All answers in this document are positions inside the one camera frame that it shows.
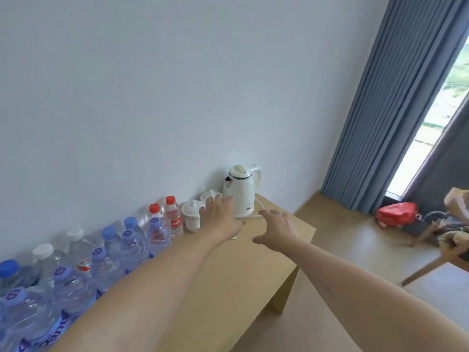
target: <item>bottle with red cap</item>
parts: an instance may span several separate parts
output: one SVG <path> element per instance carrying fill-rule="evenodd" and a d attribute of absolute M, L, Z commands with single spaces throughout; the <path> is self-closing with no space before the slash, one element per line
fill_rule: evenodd
<path fill-rule="evenodd" d="M 166 197 L 165 213 L 171 225 L 171 234 L 173 236 L 181 235 L 184 231 L 181 208 L 176 202 L 176 198 L 174 196 Z"/>
<path fill-rule="evenodd" d="M 158 203 L 151 204 L 148 207 L 148 211 L 150 212 L 150 219 L 154 217 L 158 217 L 163 223 L 163 226 L 165 226 L 165 228 L 168 229 L 168 223 L 167 223 L 165 213 L 163 210 L 164 208 L 162 208 Z"/>

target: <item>kettle handle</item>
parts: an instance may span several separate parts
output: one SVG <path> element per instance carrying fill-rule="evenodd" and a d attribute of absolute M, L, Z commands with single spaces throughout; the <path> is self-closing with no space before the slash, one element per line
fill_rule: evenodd
<path fill-rule="evenodd" d="M 254 185 L 256 186 L 256 188 L 258 188 L 261 182 L 262 168 L 258 165 L 252 164 L 252 165 L 247 165 L 246 169 L 256 176 L 254 178 Z"/>

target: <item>human hand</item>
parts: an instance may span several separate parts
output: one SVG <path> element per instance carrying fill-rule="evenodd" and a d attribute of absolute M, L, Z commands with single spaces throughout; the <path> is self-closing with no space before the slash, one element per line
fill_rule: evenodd
<path fill-rule="evenodd" d="M 286 213 L 278 210 L 260 210 L 259 214 L 267 221 L 267 231 L 261 236 L 252 238 L 252 242 L 263 244 L 273 251 L 285 253 L 291 243 L 300 240 L 296 226 Z"/>
<path fill-rule="evenodd" d="M 201 207 L 200 229 L 212 235 L 213 243 L 219 246 L 236 236 L 244 222 L 233 216 L 233 197 L 224 198 L 222 194 L 208 198 L 205 207 Z"/>

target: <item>red plastic bag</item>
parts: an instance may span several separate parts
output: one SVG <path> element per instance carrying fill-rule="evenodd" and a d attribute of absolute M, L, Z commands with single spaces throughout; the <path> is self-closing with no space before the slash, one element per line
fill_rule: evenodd
<path fill-rule="evenodd" d="M 417 215 L 417 204 L 397 203 L 376 210 L 376 221 L 381 227 L 402 226 L 413 223 Z"/>

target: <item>baseboard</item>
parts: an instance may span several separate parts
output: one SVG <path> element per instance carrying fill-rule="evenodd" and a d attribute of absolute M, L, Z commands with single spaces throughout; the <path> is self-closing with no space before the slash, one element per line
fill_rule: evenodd
<path fill-rule="evenodd" d="M 293 213 L 293 216 L 296 216 L 296 214 L 299 213 L 299 212 L 301 211 L 301 209 L 302 209 L 303 207 L 305 207 L 306 204 L 308 204 L 308 202 L 310 202 L 311 200 L 313 200 L 316 195 L 320 194 L 320 192 L 321 192 L 320 189 L 316 190 L 316 192 L 315 192 L 313 195 L 311 195 L 311 197 L 310 197 L 308 200 L 306 200 L 306 201 L 303 203 L 303 205 L 301 205 L 300 207 L 298 207 L 298 208 L 295 210 L 295 212 Z"/>

